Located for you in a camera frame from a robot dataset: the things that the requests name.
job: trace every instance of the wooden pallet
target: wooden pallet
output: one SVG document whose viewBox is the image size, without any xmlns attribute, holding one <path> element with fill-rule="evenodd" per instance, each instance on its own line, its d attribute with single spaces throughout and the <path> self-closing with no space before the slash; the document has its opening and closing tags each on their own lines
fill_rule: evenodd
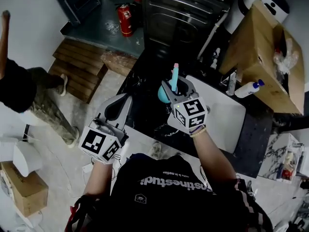
<svg viewBox="0 0 309 232">
<path fill-rule="evenodd" d="M 104 49 L 65 39 L 53 56 L 56 58 L 50 74 L 68 76 L 67 91 L 73 96 L 90 103 L 107 67 L 101 60 Z"/>
</svg>

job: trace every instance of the black countertop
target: black countertop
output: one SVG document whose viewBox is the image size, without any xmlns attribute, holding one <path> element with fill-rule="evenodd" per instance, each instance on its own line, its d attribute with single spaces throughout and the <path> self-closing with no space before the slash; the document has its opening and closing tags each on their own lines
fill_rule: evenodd
<svg viewBox="0 0 309 232">
<path fill-rule="evenodd" d="M 209 62 L 216 46 L 207 47 L 204 58 Z M 137 131 L 164 144 L 197 157 L 193 140 L 189 135 L 167 124 L 171 108 L 162 103 L 157 96 L 162 80 L 171 78 L 175 60 L 164 57 L 164 51 L 145 49 L 137 60 L 118 91 L 133 96 L 133 106 L 126 124 Z M 205 64 L 196 61 L 179 63 L 179 74 L 192 75 L 217 90 L 225 92 L 219 86 L 221 75 Z M 250 177 L 257 177 L 261 167 L 272 127 L 273 112 L 254 95 L 244 99 L 232 97 L 246 108 L 246 116 L 239 140 L 233 154 L 223 151 L 232 163 L 235 171 Z"/>
</svg>

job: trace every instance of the black t-shirt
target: black t-shirt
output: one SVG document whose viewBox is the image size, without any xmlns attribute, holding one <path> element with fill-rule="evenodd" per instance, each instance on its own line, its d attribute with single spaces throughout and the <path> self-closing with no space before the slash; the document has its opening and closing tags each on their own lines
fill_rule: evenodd
<svg viewBox="0 0 309 232">
<path fill-rule="evenodd" d="M 119 170 L 111 196 L 94 203 L 94 211 L 89 209 L 91 222 L 84 223 L 83 231 L 272 231 L 265 212 L 247 195 L 244 181 L 235 179 L 213 188 L 216 192 L 203 185 L 180 156 L 134 157 Z M 92 207 L 89 197 L 80 201 L 79 211 Z"/>
<path fill-rule="evenodd" d="M 7 59 L 4 77 L 0 80 L 0 102 L 15 112 L 23 113 L 34 101 L 37 86 L 31 74 Z"/>
</svg>

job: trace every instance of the cardboard box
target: cardboard box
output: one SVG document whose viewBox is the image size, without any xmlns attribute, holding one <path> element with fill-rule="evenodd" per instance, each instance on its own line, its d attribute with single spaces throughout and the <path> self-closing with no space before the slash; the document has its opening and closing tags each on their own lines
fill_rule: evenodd
<svg viewBox="0 0 309 232">
<path fill-rule="evenodd" d="M 282 35 L 293 42 L 299 59 L 284 87 L 277 79 L 273 62 L 275 46 Z M 256 0 L 233 33 L 219 69 L 222 74 L 236 67 L 243 71 L 241 85 L 262 79 L 265 86 L 255 93 L 276 113 L 304 113 L 305 74 L 302 50 L 291 34 L 274 18 L 262 1 Z"/>
<path fill-rule="evenodd" d="M 23 177 L 11 161 L 2 162 L 1 169 L 11 183 L 15 205 L 25 217 L 47 206 L 48 186 L 36 172 Z"/>
</svg>

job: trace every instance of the bottle cap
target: bottle cap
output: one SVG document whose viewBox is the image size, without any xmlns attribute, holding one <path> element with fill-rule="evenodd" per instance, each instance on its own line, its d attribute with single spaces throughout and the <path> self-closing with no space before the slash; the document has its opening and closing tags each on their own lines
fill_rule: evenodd
<svg viewBox="0 0 309 232">
<path fill-rule="evenodd" d="M 265 85 L 265 83 L 261 79 L 258 80 L 258 83 L 259 83 L 259 86 L 264 86 Z"/>
<path fill-rule="evenodd" d="M 258 88 L 259 87 L 259 84 L 258 83 L 253 83 L 253 88 Z"/>
</svg>

